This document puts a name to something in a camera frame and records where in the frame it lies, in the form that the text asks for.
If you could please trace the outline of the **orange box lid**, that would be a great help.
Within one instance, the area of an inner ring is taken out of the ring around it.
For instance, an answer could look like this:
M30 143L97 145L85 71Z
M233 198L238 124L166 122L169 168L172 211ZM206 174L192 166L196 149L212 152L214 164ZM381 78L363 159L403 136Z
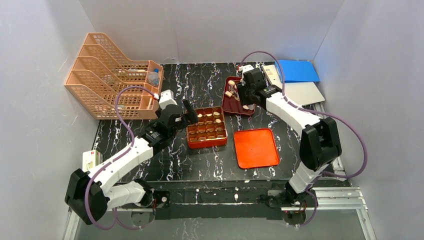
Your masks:
M269 128L236 131L233 141L241 169L273 167L280 163L274 135Z

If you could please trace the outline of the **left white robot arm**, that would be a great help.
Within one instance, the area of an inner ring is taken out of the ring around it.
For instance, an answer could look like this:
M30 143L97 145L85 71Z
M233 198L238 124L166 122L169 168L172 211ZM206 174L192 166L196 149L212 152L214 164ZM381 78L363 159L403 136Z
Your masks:
M127 184L116 183L167 148L178 132L199 121L190 102L184 99L182 103L186 112L174 100L169 101L157 110L158 118L146 125L138 136L133 136L129 145L90 170L78 168L70 175L64 201L86 225L97 224L108 210L154 201L153 189L141 178Z

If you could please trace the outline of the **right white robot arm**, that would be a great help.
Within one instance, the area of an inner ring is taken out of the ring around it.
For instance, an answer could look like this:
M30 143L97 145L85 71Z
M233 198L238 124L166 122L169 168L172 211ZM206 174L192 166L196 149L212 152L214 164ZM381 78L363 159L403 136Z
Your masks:
M239 71L242 77L236 88L240 103L262 107L300 136L301 163L274 200L282 204L301 203L323 171L342 153L337 123L331 117L321 118L294 103L280 87L267 85L259 68L248 65Z

